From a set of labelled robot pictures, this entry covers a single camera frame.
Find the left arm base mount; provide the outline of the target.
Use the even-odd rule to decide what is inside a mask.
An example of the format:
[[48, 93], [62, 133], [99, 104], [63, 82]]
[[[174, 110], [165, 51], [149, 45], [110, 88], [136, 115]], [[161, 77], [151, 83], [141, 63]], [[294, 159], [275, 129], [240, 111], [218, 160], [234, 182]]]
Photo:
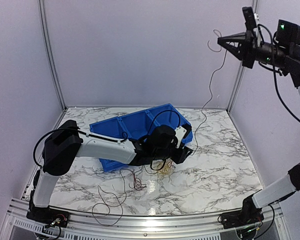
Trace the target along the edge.
[[26, 218], [43, 223], [46, 226], [60, 226], [61, 228], [66, 228], [68, 225], [70, 213], [68, 211], [57, 210], [53, 208], [40, 208], [35, 207], [29, 209]]

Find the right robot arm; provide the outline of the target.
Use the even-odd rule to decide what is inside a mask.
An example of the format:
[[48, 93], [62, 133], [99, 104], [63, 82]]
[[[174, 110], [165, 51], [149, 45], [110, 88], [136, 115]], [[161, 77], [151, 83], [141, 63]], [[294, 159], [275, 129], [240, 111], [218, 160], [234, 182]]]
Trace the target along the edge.
[[[286, 111], [300, 123], [279, 88], [278, 74], [290, 76], [292, 86], [300, 98], [300, 25], [280, 19], [275, 33], [264, 24], [247, 23], [242, 33], [219, 37], [217, 44], [239, 59], [246, 68], [255, 62], [269, 65], [273, 74], [274, 89]], [[263, 207], [287, 199], [300, 191], [300, 162], [264, 189], [246, 197], [237, 219], [242, 224], [253, 220]]]

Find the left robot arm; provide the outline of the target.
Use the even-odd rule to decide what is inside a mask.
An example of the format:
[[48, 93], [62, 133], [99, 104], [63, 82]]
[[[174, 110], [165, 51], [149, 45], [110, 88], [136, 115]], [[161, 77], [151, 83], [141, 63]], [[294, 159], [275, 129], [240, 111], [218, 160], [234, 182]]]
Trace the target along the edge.
[[191, 131], [191, 125], [187, 123], [176, 128], [162, 124], [139, 139], [129, 138], [126, 133], [122, 138], [113, 138], [83, 132], [76, 121], [66, 121], [38, 140], [38, 143], [44, 143], [43, 164], [30, 197], [34, 215], [43, 223], [53, 219], [53, 211], [48, 208], [53, 190], [59, 177], [70, 170], [75, 158], [108, 159], [129, 166], [152, 166], [154, 161], [168, 159], [181, 164], [193, 152], [182, 142]]

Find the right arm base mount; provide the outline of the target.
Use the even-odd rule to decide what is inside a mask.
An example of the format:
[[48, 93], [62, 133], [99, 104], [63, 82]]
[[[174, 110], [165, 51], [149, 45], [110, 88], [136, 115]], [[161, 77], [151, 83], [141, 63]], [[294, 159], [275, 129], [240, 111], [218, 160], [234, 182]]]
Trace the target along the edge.
[[242, 210], [223, 212], [217, 221], [223, 225], [224, 229], [238, 228], [254, 223], [261, 223], [264, 220], [262, 211], [252, 214], [245, 214]]

